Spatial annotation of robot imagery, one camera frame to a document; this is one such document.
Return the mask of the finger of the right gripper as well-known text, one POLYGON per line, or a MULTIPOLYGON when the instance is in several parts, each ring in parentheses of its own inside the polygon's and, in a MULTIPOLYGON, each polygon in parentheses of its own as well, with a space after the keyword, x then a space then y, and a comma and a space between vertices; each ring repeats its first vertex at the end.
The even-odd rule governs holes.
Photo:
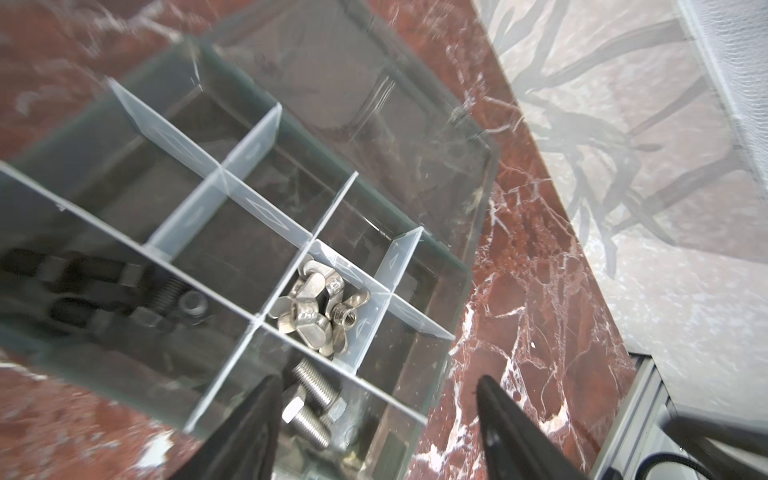
POLYGON ((713 475, 714 479, 766 479, 767 471, 733 450, 767 459, 767 431, 728 421, 676 415, 662 426, 664 433, 713 475))

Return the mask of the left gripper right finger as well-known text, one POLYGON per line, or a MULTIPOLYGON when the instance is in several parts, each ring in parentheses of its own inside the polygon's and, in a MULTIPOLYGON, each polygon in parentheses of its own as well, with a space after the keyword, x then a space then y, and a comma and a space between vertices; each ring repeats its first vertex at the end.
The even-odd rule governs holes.
POLYGON ((487 477, 490 479, 584 479, 524 411, 488 375, 476 388, 487 477))

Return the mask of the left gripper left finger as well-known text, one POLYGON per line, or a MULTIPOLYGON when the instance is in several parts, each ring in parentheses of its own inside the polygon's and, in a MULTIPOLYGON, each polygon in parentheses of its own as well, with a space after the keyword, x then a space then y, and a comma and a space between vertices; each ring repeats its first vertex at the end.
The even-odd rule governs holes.
POLYGON ((171 477, 269 479, 281 428, 283 380, 265 377, 171 477))

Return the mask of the grey plastic organizer box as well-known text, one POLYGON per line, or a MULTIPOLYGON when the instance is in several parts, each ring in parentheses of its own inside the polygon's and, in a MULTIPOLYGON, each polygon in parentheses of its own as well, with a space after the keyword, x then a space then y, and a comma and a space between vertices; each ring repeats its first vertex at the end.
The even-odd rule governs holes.
POLYGON ((120 80, 1 167, 1 254, 154 264, 213 316, 67 333, 1 311, 1 348, 195 436, 314 363, 347 402, 290 426, 282 478, 400 479, 435 405, 498 169, 495 142, 361 1, 258 1, 120 80), (372 298, 327 358, 267 311, 305 256, 372 298))

